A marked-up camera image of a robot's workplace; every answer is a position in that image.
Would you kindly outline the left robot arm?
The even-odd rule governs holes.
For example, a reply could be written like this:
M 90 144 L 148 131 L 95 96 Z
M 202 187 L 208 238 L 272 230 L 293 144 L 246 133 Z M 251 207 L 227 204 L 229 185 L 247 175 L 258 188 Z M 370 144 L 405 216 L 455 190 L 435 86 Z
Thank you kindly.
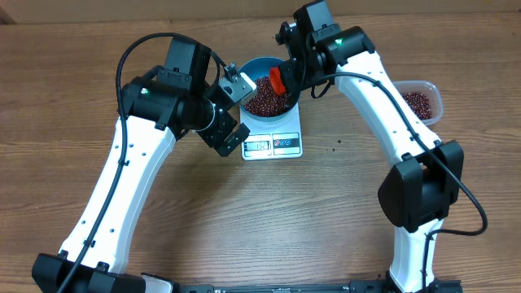
M 163 64 L 116 83 L 118 120 L 107 161 L 84 212 L 54 254 L 38 255 L 33 280 L 44 292 L 177 292 L 167 278 L 127 273 L 134 231 L 151 186 L 175 144 L 197 133 L 228 156 L 249 135 L 230 109 L 255 82 L 209 47 L 170 34 Z

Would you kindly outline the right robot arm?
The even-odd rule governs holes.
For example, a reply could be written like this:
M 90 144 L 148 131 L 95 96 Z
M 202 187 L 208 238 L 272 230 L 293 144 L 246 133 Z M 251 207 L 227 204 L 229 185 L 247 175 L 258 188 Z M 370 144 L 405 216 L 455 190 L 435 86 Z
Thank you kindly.
M 303 5 L 293 18 L 275 36 L 290 58 L 269 71 L 274 91 L 294 103 L 303 90 L 335 85 L 365 119 L 390 166 L 378 199 L 395 227 L 393 261 L 384 280 L 352 281 L 349 291 L 462 291 L 459 281 L 441 281 L 432 269 L 435 232 L 458 199 L 462 148 L 443 143 L 414 114 L 360 27 L 341 29 L 324 1 Z

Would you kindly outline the red scoop with blue handle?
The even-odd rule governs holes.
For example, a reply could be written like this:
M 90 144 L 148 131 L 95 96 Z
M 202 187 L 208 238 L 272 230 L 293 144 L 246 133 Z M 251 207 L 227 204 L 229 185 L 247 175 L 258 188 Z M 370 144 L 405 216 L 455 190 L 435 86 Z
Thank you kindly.
M 272 67 L 269 70 L 269 81 L 277 95 L 283 95 L 287 92 L 286 87 L 282 82 L 282 76 L 279 67 Z

